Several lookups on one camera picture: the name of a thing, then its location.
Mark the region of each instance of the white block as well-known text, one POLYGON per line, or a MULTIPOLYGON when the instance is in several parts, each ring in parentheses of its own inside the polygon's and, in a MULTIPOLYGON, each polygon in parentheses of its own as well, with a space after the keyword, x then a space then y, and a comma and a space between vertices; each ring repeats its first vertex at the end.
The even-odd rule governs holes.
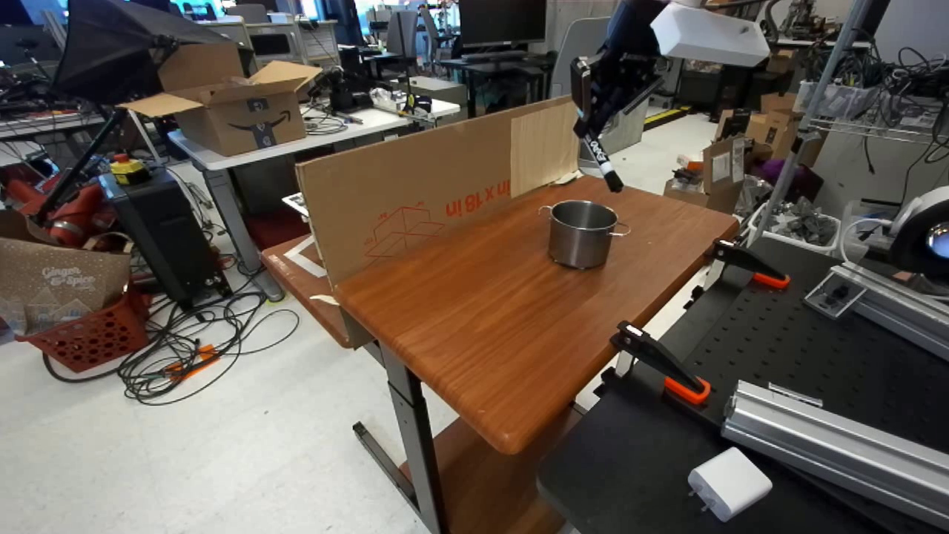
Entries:
POLYGON ((689 485, 720 519, 733 519, 772 491, 772 481, 737 448, 689 472, 689 485))
POLYGON ((757 19, 671 2, 651 19, 660 57, 758 65, 772 48, 757 19))

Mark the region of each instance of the wooden table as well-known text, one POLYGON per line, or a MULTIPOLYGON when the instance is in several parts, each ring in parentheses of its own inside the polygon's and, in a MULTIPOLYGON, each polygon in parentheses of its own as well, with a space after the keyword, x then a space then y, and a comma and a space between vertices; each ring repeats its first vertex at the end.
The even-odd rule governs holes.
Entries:
POLYGON ((509 506, 537 512, 521 496, 534 491, 531 466, 542 453, 539 441, 557 433, 552 426, 562 421, 573 398, 614 356, 617 322, 647 322, 708 261, 712 242, 733 233, 736 218, 727 212, 637 189, 614 195, 601 181, 582 178, 570 186, 534 189, 432 238, 411 254, 345 279, 339 298, 377 337, 388 370, 411 481, 401 481, 379 453, 374 456, 432 531, 447 524, 451 531, 509 531, 484 519, 500 519, 509 506), (545 257, 545 203, 560 199, 604 200, 629 221, 631 230, 611 242, 601 269, 562 269, 545 257), (488 490, 494 503, 469 496, 481 515, 456 503, 453 485, 438 476, 447 453, 442 448, 436 453, 420 383, 460 413, 456 426, 472 426, 493 448, 487 451, 481 438, 481 448, 472 445, 484 463, 527 466, 509 472, 509 476, 527 472, 525 484, 508 481, 499 469, 500 481, 488 490))

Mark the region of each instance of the red crate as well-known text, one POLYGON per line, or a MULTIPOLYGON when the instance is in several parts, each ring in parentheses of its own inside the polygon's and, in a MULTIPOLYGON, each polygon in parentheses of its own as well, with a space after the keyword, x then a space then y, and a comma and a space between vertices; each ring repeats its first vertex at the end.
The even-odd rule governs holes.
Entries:
POLYGON ((149 301, 150 298, 146 294, 127 291, 107 309, 24 334, 24 340, 30 340, 69 370, 84 374, 149 344, 149 301))

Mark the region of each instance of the metal pot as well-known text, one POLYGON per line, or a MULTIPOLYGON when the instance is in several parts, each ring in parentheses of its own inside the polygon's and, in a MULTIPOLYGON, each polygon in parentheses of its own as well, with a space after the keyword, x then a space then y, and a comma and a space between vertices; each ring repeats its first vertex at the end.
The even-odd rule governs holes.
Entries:
POLYGON ((597 269, 604 263, 611 251, 611 241, 622 238, 617 230, 617 212, 604 203, 579 199, 552 203, 552 238, 549 254, 552 261, 573 266, 573 269, 597 269))

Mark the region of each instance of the laboratory floor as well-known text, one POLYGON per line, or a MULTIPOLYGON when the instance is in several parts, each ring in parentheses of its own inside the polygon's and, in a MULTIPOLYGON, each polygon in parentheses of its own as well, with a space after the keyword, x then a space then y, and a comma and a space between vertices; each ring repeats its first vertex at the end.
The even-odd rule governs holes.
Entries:
MULTIPOLYGON (((614 165, 629 186, 660 193, 677 156, 700 156, 712 134, 705 114, 689 114, 644 134, 614 165)), ((660 334, 680 309, 681 295, 650 330, 660 334)), ((55 383, 35 346, 0 344, 0 531, 420 534, 420 519, 350 429, 364 421, 402 456, 383 367, 364 349, 339 346, 294 295, 267 301, 263 313, 272 318, 245 353, 291 337, 195 374, 170 398, 232 365, 171 407, 127 399, 116 375, 55 383)), ((453 414, 426 398, 442 429, 453 414)))

